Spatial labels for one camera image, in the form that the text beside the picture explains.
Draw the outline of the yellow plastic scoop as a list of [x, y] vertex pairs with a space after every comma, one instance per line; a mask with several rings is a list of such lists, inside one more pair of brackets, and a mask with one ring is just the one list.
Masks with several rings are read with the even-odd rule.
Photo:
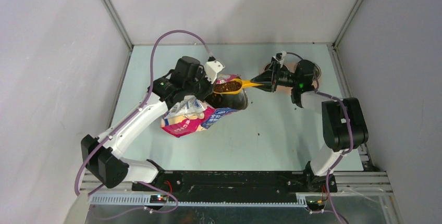
[[232, 79], [226, 83], [216, 84], [213, 87], [213, 92], [215, 94], [229, 94], [235, 95], [240, 93], [245, 88], [251, 88], [261, 86], [261, 84], [251, 82], [250, 80], [242, 80], [239, 78]]

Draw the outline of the pink double bowl stand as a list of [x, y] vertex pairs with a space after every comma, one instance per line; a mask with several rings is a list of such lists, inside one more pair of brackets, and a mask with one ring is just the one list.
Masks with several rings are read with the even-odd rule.
[[[295, 69], [296, 69], [296, 67], [297, 67], [297, 65], [298, 65], [298, 61], [292, 61], [292, 62], [284, 63], [284, 65], [287, 66], [287, 68], [290, 70], [290, 72], [294, 72]], [[319, 82], [321, 82], [321, 79], [322, 79], [322, 78], [321, 78], [321, 76], [322, 76], [322, 71], [321, 71], [321, 68], [320, 68], [316, 63], [314, 63], [314, 66], [315, 66], [315, 67], [314, 67], [314, 75], [315, 75], [315, 78], [313, 79], [313, 86], [314, 86], [315, 89], [318, 89], [319, 86], [320, 86]], [[286, 87], [286, 86], [278, 86], [277, 89], [276, 89], [276, 93], [285, 93], [285, 94], [289, 94], [290, 91], [291, 91], [291, 88]]]

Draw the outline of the colourful pet food bag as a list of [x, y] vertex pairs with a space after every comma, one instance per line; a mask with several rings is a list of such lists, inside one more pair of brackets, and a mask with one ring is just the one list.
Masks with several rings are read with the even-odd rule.
[[[221, 74], [215, 85], [236, 78], [240, 76]], [[245, 110], [247, 106], [248, 97], [244, 90], [235, 95], [213, 92], [203, 101], [196, 99], [195, 96], [187, 96], [161, 117], [160, 127], [166, 133], [179, 138], [207, 130], [222, 117]]]

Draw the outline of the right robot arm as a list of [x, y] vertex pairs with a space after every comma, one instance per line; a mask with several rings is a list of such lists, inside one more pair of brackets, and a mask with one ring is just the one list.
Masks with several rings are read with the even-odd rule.
[[303, 170], [303, 185], [310, 192], [329, 189], [335, 167], [369, 138], [359, 100], [319, 91], [315, 67], [315, 63], [301, 60], [290, 71], [273, 58], [267, 69], [251, 79], [265, 92], [275, 92], [279, 86], [290, 88], [292, 103], [321, 115], [324, 145]]

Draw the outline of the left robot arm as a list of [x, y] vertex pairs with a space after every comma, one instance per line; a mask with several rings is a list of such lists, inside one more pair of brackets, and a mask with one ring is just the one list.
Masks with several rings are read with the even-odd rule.
[[162, 189], [165, 177], [158, 173], [159, 166], [147, 160], [126, 159], [124, 153], [150, 124], [185, 97], [202, 101], [210, 95], [224, 68], [214, 57], [205, 64], [189, 56], [178, 59], [174, 69], [152, 82], [146, 97], [124, 119], [97, 137], [88, 134], [81, 140], [85, 168], [108, 189], [126, 181], [144, 182], [152, 191]]

